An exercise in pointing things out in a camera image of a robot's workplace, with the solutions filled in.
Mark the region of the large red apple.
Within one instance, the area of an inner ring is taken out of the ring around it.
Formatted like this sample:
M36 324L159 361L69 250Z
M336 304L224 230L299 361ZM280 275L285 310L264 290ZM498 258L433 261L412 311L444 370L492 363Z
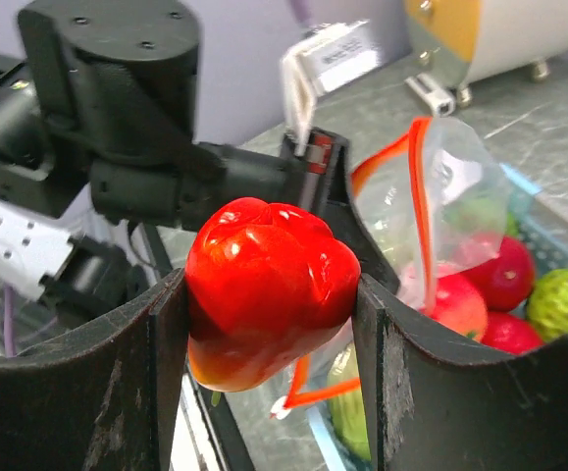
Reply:
M454 273L450 265L440 264L437 274L435 308L428 317L468 339L480 341L488 325L484 298L462 273ZM421 283L412 264L403 269L400 281L397 298L424 314Z

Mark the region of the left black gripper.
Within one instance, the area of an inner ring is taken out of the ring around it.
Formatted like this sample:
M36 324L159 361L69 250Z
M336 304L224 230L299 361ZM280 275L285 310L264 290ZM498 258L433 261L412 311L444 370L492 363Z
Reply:
M347 172L350 141L320 128L310 130L302 155L287 133L280 147L284 182L278 201L294 204L322 218L334 236L356 255L364 274L373 277L391 294L400 281L366 229L355 205L351 176Z

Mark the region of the red orange bell pepper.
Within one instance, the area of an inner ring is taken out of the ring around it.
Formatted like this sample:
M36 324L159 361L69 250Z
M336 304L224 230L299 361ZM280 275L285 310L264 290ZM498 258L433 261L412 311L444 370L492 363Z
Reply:
M212 391L237 393L338 333L361 268L317 216L243 197L199 231L184 273L192 375Z

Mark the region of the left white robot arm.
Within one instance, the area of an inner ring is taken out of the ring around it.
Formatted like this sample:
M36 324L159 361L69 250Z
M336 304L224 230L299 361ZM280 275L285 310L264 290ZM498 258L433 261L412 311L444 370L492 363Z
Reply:
M195 142L200 24L178 1L34 1L19 11L22 61L0 55L0 201L51 217L84 187L111 222L199 230L242 196L307 202L387 292L397 275L364 228L328 137L326 170L285 138L278 155Z

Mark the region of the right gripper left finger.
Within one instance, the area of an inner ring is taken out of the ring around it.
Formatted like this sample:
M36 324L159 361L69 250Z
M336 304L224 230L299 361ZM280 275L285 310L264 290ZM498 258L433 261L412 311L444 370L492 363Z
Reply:
M175 270L132 301L0 357L0 470L166 470L187 343Z

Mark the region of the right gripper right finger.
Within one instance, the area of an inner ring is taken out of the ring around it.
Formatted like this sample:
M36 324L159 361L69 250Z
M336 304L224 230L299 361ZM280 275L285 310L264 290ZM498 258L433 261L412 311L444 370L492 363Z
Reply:
M512 356L370 276L353 325L375 469L568 470L568 335Z

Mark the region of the clear zip bag orange zipper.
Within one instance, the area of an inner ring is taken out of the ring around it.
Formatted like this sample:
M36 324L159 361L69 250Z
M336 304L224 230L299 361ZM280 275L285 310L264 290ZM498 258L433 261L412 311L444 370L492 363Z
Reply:
M389 172L383 209L364 219L399 281L406 266L415 268L428 316L440 264L462 273L497 256L507 223L506 176L474 130L454 118L415 119L407 134L357 166L353 193L381 170Z

